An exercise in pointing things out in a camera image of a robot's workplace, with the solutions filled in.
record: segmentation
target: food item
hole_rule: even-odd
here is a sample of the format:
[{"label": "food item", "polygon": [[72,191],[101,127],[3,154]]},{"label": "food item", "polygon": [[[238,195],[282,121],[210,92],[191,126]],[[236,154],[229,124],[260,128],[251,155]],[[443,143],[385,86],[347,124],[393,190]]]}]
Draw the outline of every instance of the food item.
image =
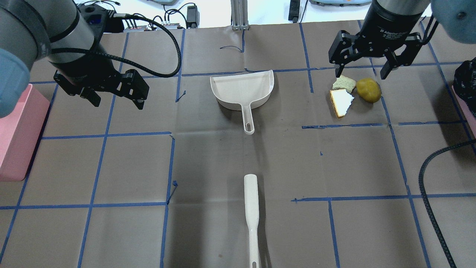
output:
[{"label": "food item", "polygon": [[337,118],[342,118],[346,115],[347,110],[352,104],[352,97],[345,89],[336,89],[330,91],[330,100],[336,112]]},{"label": "food item", "polygon": [[352,93],[355,86],[355,80],[341,75],[339,78],[337,78],[336,82],[332,84],[332,89],[345,89],[348,93]]},{"label": "food item", "polygon": [[380,86],[372,78],[364,78],[357,81],[357,94],[369,103],[376,103],[382,96]]}]

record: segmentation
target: yellow potato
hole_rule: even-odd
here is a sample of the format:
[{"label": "yellow potato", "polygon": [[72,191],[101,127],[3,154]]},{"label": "yellow potato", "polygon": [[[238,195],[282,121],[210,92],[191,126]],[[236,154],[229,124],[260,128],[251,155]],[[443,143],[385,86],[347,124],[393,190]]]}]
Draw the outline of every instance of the yellow potato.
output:
[{"label": "yellow potato", "polygon": [[357,81],[357,94],[369,103],[376,103],[382,96],[380,86],[372,78],[364,78]]}]

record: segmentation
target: dustpan handle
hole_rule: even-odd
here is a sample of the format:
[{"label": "dustpan handle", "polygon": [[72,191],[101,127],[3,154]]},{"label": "dustpan handle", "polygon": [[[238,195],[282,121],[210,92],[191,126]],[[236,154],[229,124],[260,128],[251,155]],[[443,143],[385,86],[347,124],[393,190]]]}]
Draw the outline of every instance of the dustpan handle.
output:
[{"label": "dustpan handle", "polygon": [[243,127],[245,133],[251,135],[255,132],[255,125],[253,124],[253,115],[251,114],[251,105],[242,106],[241,114],[243,115]]}]

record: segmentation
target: trash bag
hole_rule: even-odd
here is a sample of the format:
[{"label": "trash bag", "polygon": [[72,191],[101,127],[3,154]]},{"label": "trash bag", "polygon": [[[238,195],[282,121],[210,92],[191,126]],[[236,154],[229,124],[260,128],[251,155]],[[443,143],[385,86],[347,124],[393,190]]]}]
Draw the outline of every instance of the trash bag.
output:
[{"label": "trash bag", "polygon": [[453,88],[476,117],[476,58],[463,62],[456,69]]}]

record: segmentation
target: white floor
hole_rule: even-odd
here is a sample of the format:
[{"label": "white floor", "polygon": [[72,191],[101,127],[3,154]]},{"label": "white floor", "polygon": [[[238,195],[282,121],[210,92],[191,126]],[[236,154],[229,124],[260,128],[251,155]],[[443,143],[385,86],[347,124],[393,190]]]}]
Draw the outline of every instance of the white floor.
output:
[{"label": "white floor", "polygon": [[[148,18],[156,15],[163,17],[163,6],[149,0],[119,0],[120,6],[115,6],[118,13],[141,13]],[[187,0],[178,0],[166,9],[177,9]],[[230,0],[194,0],[200,12],[199,28],[224,27],[230,25],[231,2]],[[305,6],[306,0],[301,0],[300,16]],[[102,4],[108,9],[110,5]],[[367,14],[369,5],[365,6],[319,6],[308,3],[302,22],[312,21],[352,21],[363,20]],[[288,21],[289,0],[259,0],[248,1],[248,22],[252,24],[284,24]],[[428,7],[423,16],[430,16],[431,9]],[[179,14],[170,16],[171,23],[183,24],[183,18]]]}]

